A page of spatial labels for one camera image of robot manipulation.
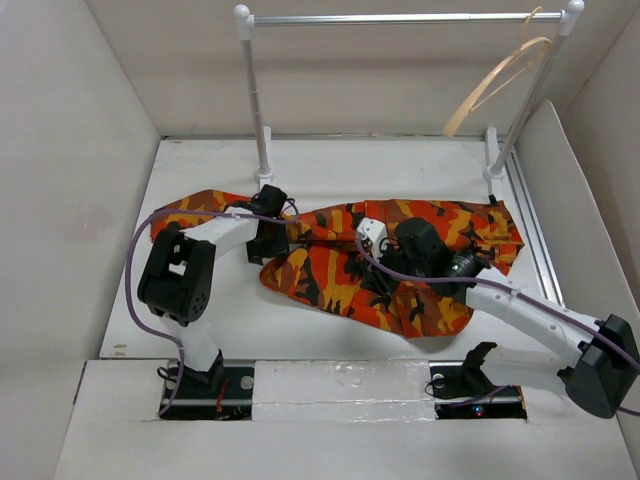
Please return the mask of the orange camouflage trousers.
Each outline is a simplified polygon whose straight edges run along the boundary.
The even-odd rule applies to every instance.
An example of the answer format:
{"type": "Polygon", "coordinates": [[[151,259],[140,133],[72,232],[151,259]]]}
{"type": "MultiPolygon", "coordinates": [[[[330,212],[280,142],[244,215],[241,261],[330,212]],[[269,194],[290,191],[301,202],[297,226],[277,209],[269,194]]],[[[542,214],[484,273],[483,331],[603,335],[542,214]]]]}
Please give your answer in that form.
{"type": "Polygon", "coordinates": [[[266,223],[249,251],[268,289],[406,338],[459,334],[473,311],[425,277],[478,259],[508,273],[524,241],[505,204],[363,200],[266,223]]]}

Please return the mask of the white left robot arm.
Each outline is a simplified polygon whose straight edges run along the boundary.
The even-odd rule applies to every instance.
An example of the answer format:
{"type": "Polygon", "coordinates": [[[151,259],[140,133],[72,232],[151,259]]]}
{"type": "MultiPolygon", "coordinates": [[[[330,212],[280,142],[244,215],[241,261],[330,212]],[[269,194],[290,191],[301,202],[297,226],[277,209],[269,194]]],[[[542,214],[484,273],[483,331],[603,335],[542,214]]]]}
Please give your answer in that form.
{"type": "Polygon", "coordinates": [[[201,396],[222,387],[223,355],[211,324],[202,318],[211,296],[214,264],[244,246],[250,263],[262,264],[289,252],[285,221],[280,218],[287,194],[265,185],[249,200],[225,207],[220,216],[194,228],[177,224],[161,230],[146,262],[138,299],[177,335],[184,358],[184,380],[201,396]]]}

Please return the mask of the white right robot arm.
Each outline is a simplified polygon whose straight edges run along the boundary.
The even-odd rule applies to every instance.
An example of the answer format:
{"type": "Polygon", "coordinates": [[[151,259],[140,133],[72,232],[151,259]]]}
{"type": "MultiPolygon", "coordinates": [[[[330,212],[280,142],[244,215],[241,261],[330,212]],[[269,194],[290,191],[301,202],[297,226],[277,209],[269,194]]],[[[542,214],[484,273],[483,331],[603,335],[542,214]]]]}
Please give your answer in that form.
{"type": "Polygon", "coordinates": [[[421,218],[402,221],[393,238],[383,222],[364,218],[356,246],[365,279],[394,293],[401,282],[427,286],[446,300],[484,312],[548,349],[510,350],[492,341],[471,349],[452,372],[434,373],[427,392],[454,408],[479,404],[506,389],[529,386],[565,394],[583,411],[609,419],[639,376],[633,329],[623,318],[600,319],[532,294],[472,249],[454,251],[421,218]]]}

